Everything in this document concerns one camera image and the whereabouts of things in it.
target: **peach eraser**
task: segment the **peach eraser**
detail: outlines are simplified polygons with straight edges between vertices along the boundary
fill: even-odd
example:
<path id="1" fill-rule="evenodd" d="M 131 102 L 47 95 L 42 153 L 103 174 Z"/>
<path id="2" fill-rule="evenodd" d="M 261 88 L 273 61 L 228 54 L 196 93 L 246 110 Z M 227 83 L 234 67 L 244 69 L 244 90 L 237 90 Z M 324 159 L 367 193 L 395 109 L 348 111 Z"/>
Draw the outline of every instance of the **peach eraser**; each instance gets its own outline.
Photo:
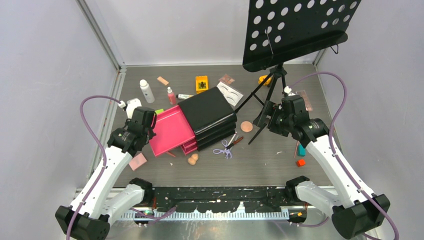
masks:
<path id="1" fill-rule="evenodd" d="M 140 152 L 137 156 L 133 157 L 131 161 L 129 161 L 129 166 L 133 171 L 138 169 L 141 165 L 145 164 L 147 162 L 145 156 L 143 153 Z"/>

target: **scissors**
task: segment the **scissors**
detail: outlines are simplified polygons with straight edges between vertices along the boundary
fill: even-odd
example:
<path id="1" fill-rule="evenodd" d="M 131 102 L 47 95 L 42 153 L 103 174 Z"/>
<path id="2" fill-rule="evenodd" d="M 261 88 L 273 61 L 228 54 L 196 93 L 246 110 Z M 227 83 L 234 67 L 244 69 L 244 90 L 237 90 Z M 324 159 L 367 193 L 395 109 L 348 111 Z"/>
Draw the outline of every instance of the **scissors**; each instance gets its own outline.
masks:
<path id="1" fill-rule="evenodd" d="M 226 139 L 222 139 L 221 140 L 222 145 L 224 146 L 224 150 L 221 149 L 214 149 L 212 152 L 214 154 L 225 154 L 225 158 L 228 159 L 232 159 L 233 158 L 233 154 L 231 153 L 231 149 L 227 149 L 227 146 L 229 145 Z"/>

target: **black music stand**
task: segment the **black music stand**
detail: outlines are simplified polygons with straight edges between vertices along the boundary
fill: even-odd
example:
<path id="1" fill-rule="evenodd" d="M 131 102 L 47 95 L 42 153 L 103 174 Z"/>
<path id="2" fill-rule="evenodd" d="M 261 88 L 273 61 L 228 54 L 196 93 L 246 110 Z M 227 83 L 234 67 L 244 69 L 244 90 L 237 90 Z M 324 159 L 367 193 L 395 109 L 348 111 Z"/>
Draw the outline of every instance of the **black music stand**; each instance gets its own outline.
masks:
<path id="1" fill-rule="evenodd" d="M 253 124 L 260 130 L 267 126 L 270 99 L 281 78 L 286 87 L 283 63 L 348 40 L 346 29 L 361 0 L 250 0 L 244 44 L 243 68 L 257 72 L 275 66 L 268 76 L 235 110 L 236 113 L 255 97 L 263 108 Z M 265 102 L 256 92 L 271 79 Z"/>

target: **yellow-green object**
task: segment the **yellow-green object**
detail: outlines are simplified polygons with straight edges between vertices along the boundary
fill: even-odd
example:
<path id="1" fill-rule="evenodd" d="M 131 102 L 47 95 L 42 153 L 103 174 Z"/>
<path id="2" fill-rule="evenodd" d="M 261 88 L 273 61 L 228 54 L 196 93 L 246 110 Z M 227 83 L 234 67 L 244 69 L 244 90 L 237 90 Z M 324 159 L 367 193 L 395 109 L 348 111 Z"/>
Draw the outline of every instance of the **yellow-green object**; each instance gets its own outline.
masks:
<path id="1" fill-rule="evenodd" d="M 203 93 L 209 89 L 208 76 L 196 77 L 196 94 Z"/>
<path id="2" fill-rule="evenodd" d="M 265 79 L 267 77 L 267 75 L 263 75 L 263 76 L 260 76 L 259 77 L 259 81 L 257 81 L 257 83 L 258 84 L 261 84 L 262 83 L 262 81 Z M 266 80 L 266 82 L 263 84 L 264 86 L 267 86 L 268 84 L 270 84 L 270 82 L 271 82 L 271 79 L 272 79 L 273 77 L 270 77 L 270 78 L 268 78 L 268 80 Z"/>

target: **small spray bottle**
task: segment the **small spray bottle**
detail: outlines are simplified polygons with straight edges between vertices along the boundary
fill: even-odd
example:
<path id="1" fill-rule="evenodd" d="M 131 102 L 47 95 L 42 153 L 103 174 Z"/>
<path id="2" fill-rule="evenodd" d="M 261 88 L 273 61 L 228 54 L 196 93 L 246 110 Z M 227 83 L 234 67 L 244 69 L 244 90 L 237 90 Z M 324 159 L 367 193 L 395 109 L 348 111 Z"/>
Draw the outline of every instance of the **small spray bottle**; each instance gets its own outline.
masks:
<path id="1" fill-rule="evenodd" d="M 172 105 L 177 104 L 177 99 L 175 97 L 175 93 L 172 91 L 171 87 L 168 87 L 168 98 L 169 98 L 169 103 Z"/>

